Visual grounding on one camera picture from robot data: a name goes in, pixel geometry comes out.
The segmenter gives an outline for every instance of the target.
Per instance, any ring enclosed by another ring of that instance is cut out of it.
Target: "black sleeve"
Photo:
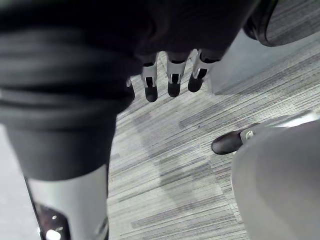
[[[109,159],[148,21],[138,1],[121,7],[129,24],[103,2],[0,9],[0,122],[28,178],[70,179]]]

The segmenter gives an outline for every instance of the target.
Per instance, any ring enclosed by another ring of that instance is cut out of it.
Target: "screw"
[[[247,140],[251,139],[253,136],[254,136],[254,132],[253,131],[248,131],[246,134],[245,134],[245,138]]]

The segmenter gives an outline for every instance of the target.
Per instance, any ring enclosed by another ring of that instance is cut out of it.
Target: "floor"
[[[110,237],[247,240],[230,183],[233,155],[214,155],[211,141],[269,118],[320,110],[320,43],[309,42],[215,95],[205,86],[197,93],[187,90],[189,60],[180,95],[169,97],[165,65],[160,54],[158,100],[147,102],[134,76],[135,101],[118,116],[109,176]]]

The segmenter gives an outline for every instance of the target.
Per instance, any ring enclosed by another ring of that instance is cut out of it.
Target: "white light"
[[[287,128],[292,128],[299,126],[301,124],[309,123],[312,121],[317,120],[319,117],[316,114],[308,114],[299,118],[292,119],[289,122],[285,122],[283,124],[280,124],[279,127],[287,127]]]
[[[45,239],[46,240],[60,240],[61,235],[57,231],[49,230],[46,232]]]

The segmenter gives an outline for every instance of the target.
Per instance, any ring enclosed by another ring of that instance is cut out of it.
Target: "gray carpet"
[[[246,240],[230,183],[232,154],[213,155],[211,141],[269,118],[320,110],[320,43],[216,95],[205,86],[188,92],[189,60],[180,95],[169,97],[165,65],[161,54],[158,100],[147,102],[135,76],[135,101],[118,117],[109,176],[110,237]]]
[[[280,45],[319,31],[320,1],[282,0],[276,4],[266,35],[270,43]]]

